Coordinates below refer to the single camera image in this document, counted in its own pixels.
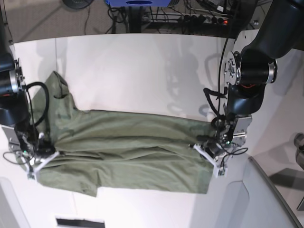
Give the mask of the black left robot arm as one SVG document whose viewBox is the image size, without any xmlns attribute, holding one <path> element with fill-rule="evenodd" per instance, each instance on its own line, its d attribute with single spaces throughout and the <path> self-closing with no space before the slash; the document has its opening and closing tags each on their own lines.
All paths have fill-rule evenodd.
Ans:
<svg viewBox="0 0 304 228">
<path fill-rule="evenodd" d="M 237 155 L 246 142 L 252 114 L 262 106 L 267 84 L 276 81 L 277 59 L 286 55 L 304 32 L 304 2 L 274 0 L 254 40 L 240 52 L 229 52 L 224 91 L 205 88 L 215 114 L 213 136 L 198 136 L 200 153 L 211 159 Z"/>
</svg>

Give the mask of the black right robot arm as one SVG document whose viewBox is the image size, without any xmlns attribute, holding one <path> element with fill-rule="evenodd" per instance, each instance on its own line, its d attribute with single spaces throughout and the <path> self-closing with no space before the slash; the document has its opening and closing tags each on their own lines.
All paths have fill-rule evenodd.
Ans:
<svg viewBox="0 0 304 228">
<path fill-rule="evenodd" d="M 34 119 L 29 89 L 40 86 L 45 94 L 45 108 L 38 120 Z M 5 10 L 0 2 L 0 126 L 8 141 L 9 150 L 26 158 L 45 158 L 56 149 L 37 127 L 49 110 L 49 92 L 42 82 L 25 83 L 22 67 L 15 55 L 15 47 Z"/>
</svg>

